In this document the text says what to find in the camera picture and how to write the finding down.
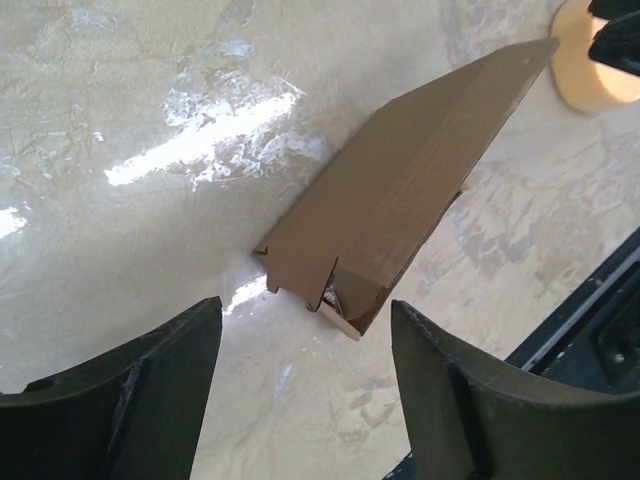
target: cardboard fold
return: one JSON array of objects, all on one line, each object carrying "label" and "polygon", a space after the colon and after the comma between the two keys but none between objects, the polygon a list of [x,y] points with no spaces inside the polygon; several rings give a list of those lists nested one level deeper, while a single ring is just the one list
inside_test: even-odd
[{"label": "cardboard fold", "polygon": [[256,248],[269,289],[326,312],[331,287],[363,334],[556,48],[505,47],[379,109]]}]

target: concrete floor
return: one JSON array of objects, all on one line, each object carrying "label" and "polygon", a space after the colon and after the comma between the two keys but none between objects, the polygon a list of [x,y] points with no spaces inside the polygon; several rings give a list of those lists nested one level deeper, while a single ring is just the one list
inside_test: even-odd
[{"label": "concrete floor", "polygon": [[[0,389],[220,295],[193,478],[376,479],[408,451],[385,310],[355,343],[249,252],[381,104],[549,0],[5,0]],[[544,72],[394,292],[506,356],[640,224],[640,105]]]}]

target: floor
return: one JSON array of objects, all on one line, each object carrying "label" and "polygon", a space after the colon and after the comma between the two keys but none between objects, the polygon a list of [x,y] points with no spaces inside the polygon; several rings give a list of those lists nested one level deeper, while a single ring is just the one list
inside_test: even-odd
[{"label": "floor", "polygon": [[[192,478],[383,477],[409,449],[388,310],[353,342],[249,252],[377,107],[559,3],[4,0],[0,389],[220,295]],[[638,118],[544,72],[393,297],[506,356],[640,223]]]}]

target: open cardboard box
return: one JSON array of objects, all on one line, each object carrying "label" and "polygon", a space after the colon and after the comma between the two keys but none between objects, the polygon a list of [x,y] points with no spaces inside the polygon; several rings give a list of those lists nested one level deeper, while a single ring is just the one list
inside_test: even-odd
[{"label": "open cardboard box", "polygon": [[267,288],[359,339],[557,43],[502,48],[378,110],[256,247]]}]

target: polished concrete floor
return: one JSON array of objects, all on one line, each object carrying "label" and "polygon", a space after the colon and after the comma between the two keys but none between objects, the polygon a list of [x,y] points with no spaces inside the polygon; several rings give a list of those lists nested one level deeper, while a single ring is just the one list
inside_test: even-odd
[{"label": "polished concrete floor", "polygon": [[[359,343],[252,247],[365,119],[549,0],[4,0],[0,389],[225,303],[193,478],[376,479],[408,451],[388,309]],[[534,84],[394,292],[504,357],[640,223],[640,105]]]}]

